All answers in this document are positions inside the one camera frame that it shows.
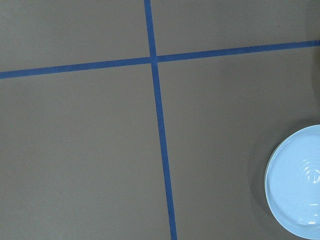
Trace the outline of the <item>light blue plate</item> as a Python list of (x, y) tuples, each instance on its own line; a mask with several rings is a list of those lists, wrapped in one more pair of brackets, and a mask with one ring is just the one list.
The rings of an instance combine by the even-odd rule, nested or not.
[(312, 125), (284, 139), (271, 154), (264, 175), (268, 207), (288, 232), (320, 238), (320, 127)]

